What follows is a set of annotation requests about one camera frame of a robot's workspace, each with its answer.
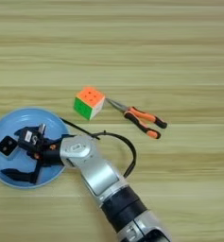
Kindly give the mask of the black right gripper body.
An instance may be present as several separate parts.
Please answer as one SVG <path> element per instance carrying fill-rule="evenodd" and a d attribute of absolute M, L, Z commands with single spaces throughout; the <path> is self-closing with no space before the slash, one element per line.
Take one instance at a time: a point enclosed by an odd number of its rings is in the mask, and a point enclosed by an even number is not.
<path fill-rule="evenodd" d="M 63 134 L 61 138 L 52 140 L 40 138 L 34 148 L 29 148 L 26 154 L 34 160 L 42 162 L 43 166 L 63 165 L 60 157 L 60 146 L 64 138 L 70 138 L 68 134 Z"/>

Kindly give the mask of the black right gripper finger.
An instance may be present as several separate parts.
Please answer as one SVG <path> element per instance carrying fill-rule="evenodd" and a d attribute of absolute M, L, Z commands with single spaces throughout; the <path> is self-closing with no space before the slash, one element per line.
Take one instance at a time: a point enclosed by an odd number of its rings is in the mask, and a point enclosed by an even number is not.
<path fill-rule="evenodd" d="M 37 127 L 24 127 L 14 132 L 16 136 L 24 135 L 27 131 L 32 133 L 37 133 L 38 135 L 43 135 L 45 132 L 46 124 L 41 124 Z"/>
<path fill-rule="evenodd" d="M 34 162 L 22 160 L 15 167 L 3 168 L 0 172 L 16 182 L 35 184 L 38 181 L 41 168 L 42 162 L 40 160 Z"/>

